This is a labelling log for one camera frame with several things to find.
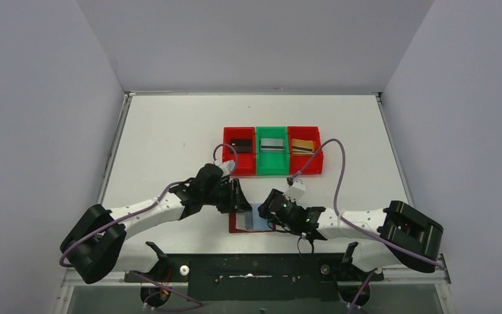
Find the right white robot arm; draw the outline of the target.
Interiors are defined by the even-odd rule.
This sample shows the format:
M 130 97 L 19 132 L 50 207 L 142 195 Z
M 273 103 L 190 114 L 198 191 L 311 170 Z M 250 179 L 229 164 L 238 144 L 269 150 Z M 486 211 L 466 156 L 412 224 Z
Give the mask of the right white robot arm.
M 350 279 L 365 272 L 402 264 L 414 271 L 433 273 L 444 233 L 441 224 L 403 201 L 367 211 L 302 207 L 273 189 L 258 207 L 260 217 L 309 242 L 348 238 L 357 241 L 341 269 Z

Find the red leather card holder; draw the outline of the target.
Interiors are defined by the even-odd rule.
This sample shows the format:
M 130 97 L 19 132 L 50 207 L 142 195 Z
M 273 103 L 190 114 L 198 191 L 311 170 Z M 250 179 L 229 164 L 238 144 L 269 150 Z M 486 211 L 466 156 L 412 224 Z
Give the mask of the red leather card holder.
M 230 213 L 228 217 L 228 231 L 231 234 L 274 232 L 276 228 L 259 215 L 260 203 L 252 203 L 251 211 L 244 213 Z

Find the gold VIP card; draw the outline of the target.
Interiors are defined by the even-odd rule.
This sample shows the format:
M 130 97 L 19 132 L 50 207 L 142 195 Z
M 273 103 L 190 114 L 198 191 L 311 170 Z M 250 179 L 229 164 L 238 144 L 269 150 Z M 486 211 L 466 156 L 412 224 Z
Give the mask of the gold VIP card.
M 315 150 L 314 141 L 304 139 L 292 139 L 292 148 L 294 150 L 303 150 L 312 152 Z

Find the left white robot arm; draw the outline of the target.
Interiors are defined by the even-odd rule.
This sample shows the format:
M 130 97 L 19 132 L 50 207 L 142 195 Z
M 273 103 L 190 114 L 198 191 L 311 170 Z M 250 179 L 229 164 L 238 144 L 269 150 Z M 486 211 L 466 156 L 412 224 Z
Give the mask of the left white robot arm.
M 195 177 L 168 184 L 160 195 L 133 205 L 89 207 L 62 241 L 59 264 L 74 268 L 87 284 L 112 271 L 138 271 L 151 279 L 163 277 L 167 261 L 159 247 L 147 241 L 133 244 L 133 236 L 167 222 L 180 221 L 213 206 L 221 214 L 245 213 L 252 206 L 238 179 L 230 175 L 233 160 L 205 164 Z

